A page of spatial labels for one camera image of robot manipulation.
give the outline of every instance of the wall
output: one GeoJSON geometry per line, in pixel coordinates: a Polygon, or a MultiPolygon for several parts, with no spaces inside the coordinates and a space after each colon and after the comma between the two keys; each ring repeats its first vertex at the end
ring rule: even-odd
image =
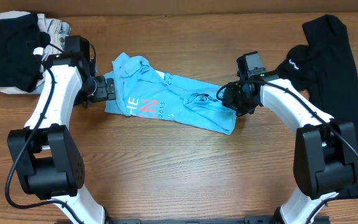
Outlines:
{"type": "Polygon", "coordinates": [[[0,12],[49,16],[182,15],[358,11],[358,0],[0,0],[0,12]]]}

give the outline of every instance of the table surface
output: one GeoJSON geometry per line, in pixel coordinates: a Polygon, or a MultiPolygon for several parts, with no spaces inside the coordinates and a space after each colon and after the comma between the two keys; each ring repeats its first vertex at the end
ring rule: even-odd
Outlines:
{"type": "MultiPolygon", "coordinates": [[[[237,80],[236,58],[258,50],[268,70],[295,45],[301,25],[323,14],[231,14],[62,18],[94,44],[99,75],[121,52],[146,57],[153,68],[223,85],[237,80]]],[[[358,13],[335,13],[347,26],[358,70],[358,13]]],[[[53,205],[10,207],[4,185],[12,159],[6,138],[30,118],[37,96],[0,93],[0,223],[66,219],[53,205]]],[[[237,120],[230,136],[172,121],[107,114],[105,103],[75,107],[70,132],[83,156],[85,184],[113,218],[243,218],[270,215],[295,188],[294,135],[269,110],[237,120]]],[[[17,176],[14,201],[23,193],[17,176]]],[[[358,223],[358,200],[331,202],[320,213],[333,223],[358,223]]]]}

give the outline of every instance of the wooden tabletop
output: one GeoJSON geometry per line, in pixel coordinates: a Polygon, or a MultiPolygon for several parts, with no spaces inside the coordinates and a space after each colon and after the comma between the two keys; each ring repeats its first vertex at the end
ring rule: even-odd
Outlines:
{"type": "MultiPolygon", "coordinates": [[[[96,47],[99,75],[121,52],[142,55],[153,68],[223,85],[237,80],[236,58],[259,51],[268,70],[295,45],[306,44],[301,25],[323,14],[67,17],[73,35],[96,47]]],[[[358,13],[336,13],[349,32],[358,70],[358,13]]],[[[17,210],[4,198],[12,166],[6,139],[30,118],[37,96],[0,93],[0,223],[66,219],[48,205],[17,210]]],[[[295,137],[269,110],[239,118],[230,135],[152,119],[104,112],[105,103],[75,107],[70,132],[86,170],[85,184],[113,218],[243,218],[271,215],[295,188],[295,137]]],[[[23,193],[17,176],[14,201],[23,193]]],[[[358,200],[331,202],[320,215],[358,223],[358,200]]]]}

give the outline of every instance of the blue cloth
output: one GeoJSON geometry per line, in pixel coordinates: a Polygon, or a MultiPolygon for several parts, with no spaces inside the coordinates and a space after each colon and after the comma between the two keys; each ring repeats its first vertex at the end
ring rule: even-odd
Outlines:
{"type": "Polygon", "coordinates": [[[112,62],[117,100],[106,102],[106,112],[164,119],[231,134],[236,112],[216,99],[220,86],[154,70],[141,56],[122,53],[112,62]]]}

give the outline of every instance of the black fabric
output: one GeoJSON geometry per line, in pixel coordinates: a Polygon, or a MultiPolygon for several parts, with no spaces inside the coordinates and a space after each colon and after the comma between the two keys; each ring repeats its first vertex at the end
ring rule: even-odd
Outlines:
{"type": "MultiPolygon", "coordinates": [[[[297,45],[277,67],[281,77],[298,90],[308,90],[309,100],[336,119],[352,121],[358,151],[358,79],[346,26],[325,15],[303,24],[309,43],[297,45]]],[[[351,196],[358,195],[358,186],[351,196]]]]}
{"type": "Polygon", "coordinates": [[[36,14],[0,20],[0,87],[31,92],[42,79],[42,56],[33,55],[33,51],[45,47],[50,37],[40,33],[37,21],[36,14]]]}

